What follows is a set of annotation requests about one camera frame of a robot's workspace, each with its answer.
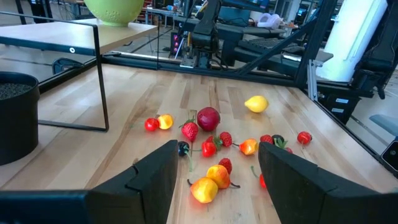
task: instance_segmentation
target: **gray floor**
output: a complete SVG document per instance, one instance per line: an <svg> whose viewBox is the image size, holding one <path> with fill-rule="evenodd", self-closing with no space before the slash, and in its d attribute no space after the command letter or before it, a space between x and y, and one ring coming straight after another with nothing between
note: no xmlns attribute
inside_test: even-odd
<svg viewBox="0 0 398 224"><path fill-rule="evenodd" d="M26 14L32 14L30 6L27 1L22 1L22 6ZM65 6L52 4L52 12L54 18L57 19L72 19L73 14L70 9ZM0 11L17 12L14 0L0 0ZM19 25L21 22L18 17L0 15L0 26ZM159 56L168 57L169 53L164 52L164 47L170 46L171 27L160 28L159 39ZM135 40L131 45L123 46L118 49L122 52L130 52L144 55L157 55L157 33L148 35ZM36 49L28 49L23 47L0 45L0 70L12 71L31 74L37 77L40 81L50 78L52 74L51 64L60 57L66 57L85 62L91 57L83 55L65 54L51 51L41 51ZM237 62L236 66L240 67L244 63ZM382 153L386 146L394 139L394 136L387 133L369 120L369 117L374 114L385 114L396 117L398 110L398 74L395 74L387 88L386 99L380 100L375 94L373 98L362 99L354 113L349 120L347 127L350 128L357 136L359 136L366 144L371 146L378 153Z"/></svg>

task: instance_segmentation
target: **yellow lemon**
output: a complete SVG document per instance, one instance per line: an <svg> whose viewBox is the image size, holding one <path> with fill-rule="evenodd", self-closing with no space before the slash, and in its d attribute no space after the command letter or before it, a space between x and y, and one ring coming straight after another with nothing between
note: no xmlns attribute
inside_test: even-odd
<svg viewBox="0 0 398 224"><path fill-rule="evenodd" d="M268 107L268 101L263 96L253 96L244 102L244 105L249 108L249 110L255 113L261 113Z"/></svg>
<svg viewBox="0 0 398 224"><path fill-rule="evenodd" d="M167 130L173 126L173 117L169 114L160 115L157 120L159 121L159 128Z"/></svg>

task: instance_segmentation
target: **black bin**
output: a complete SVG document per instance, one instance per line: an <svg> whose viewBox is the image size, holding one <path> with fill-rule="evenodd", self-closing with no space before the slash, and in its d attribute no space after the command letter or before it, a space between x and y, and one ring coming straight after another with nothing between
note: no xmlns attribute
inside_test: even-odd
<svg viewBox="0 0 398 224"><path fill-rule="evenodd" d="M25 84L32 88L20 95L0 100L0 165L28 155L39 143L39 81L30 75L0 72L0 84L4 83Z"/></svg>

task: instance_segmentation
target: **wooden tabletop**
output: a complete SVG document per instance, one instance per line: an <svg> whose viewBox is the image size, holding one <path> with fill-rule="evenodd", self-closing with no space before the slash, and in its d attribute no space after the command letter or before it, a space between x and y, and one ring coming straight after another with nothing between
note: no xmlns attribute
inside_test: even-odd
<svg viewBox="0 0 398 224"><path fill-rule="evenodd" d="M398 180L372 158L299 89L175 72L104 65L109 109L108 133L39 126L39 146L25 158L0 166L0 188L90 189L127 169L170 139L185 140L179 125L188 114L212 106L221 113L213 133L202 130L193 143L211 134L229 131L234 142L259 139L263 134L281 134L294 154L333 173L380 192L398 187ZM244 107L252 95L268 98L270 106L255 114ZM39 101L39 118L103 125L96 70L91 69L50 90ZM157 114L170 113L170 130L144 131L143 122ZM308 131L313 141L302 147L297 133ZM191 195L192 182L228 157L233 164L231 179L240 189L224 189L213 202L202 205ZM169 213L169 224L186 223L280 223L271 198L252 175L260 173L257 155L247 157L231 146L211 158L192 152L179 158L178 177Z"/></svg>
<svg viewBox="0 0 398 224"><path fill-rule="evenodd" d="M157 30L156 26L131 22L128 27L106 26L99 19L83 19L75 22L98 26L101 54ZM0 37L32 40L48 44L94 49L93 28L65 22L49 22L0 27Z"/></svg>

